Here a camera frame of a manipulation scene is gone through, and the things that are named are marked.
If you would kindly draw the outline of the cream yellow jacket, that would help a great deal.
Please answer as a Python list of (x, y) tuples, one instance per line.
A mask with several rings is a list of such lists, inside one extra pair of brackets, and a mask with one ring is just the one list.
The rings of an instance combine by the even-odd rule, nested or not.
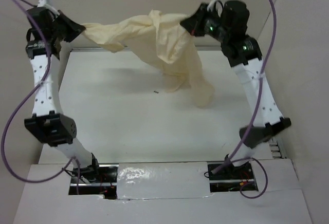
[(83, 36), (112, 53), (128, 47), (141, 61), (162, 73), (167, 92), (189, 86), (194, 104), (205, 107), (215, 90), (204, 76), (193, 36), (180, 25), (186, 18), (185, 14), (152, 10), (116, 24), (84, 23)]

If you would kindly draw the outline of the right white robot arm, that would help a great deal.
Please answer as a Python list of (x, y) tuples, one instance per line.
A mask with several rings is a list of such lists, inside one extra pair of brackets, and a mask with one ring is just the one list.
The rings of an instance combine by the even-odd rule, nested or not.
[(240, 142), (224, 162), (209, 172), (224, 169), (230, 179), (242, 173), (242, 165), (254, 155), (258, 145), (291, 126), (282, 115), (266, 79), (269, 54), (262, 55), (257, 40), (247, 34), (250, 12), (240, 0), (211, 0), (201, 3), (197, 11), (180, 25), (194, 37), (210, 36), (220, 42), (223, 55), (237, 75), (252, 111), (249, 124), (240, 128)]

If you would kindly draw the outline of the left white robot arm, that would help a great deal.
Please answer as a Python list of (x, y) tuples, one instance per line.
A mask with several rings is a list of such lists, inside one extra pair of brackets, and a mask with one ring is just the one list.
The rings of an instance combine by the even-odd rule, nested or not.
[(31, 27), (26, 34), (26, 53), (36, 92), (32, 116), (25, 119), (24, 126), (39, 142), (73, 159), (73, 175), (97, 182), (101, 178), (99, 163), (78, 140), (76, 123), (63, 114), (59, 97), (61, 42), (73, 41), (85, 27), (57, 10), (50, 0), (39, 0), (27, 14)]

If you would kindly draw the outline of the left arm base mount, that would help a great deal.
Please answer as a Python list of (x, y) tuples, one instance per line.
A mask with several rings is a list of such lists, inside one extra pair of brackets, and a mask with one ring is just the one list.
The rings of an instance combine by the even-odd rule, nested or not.
[(80, 176), (77, 170), (66, 170), (70, 176), (69, 195), (100, 195), (104, 199), (117, 199), (117, 176), (119, 164), (100, 164), (98, 175), (89, 180)]

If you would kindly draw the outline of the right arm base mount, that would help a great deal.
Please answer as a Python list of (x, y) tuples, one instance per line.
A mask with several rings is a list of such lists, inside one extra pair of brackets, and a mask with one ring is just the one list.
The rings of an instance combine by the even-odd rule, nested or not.
[(239, 192), (257, 191), (258, 187), (254, 179), (254, 173), (249, 162), (242, 166), (229, 165), (216, 174), (211, 171), (222, 163), (208, 163), (208, 170), (204, 176), (209, 179), (210, 192)]

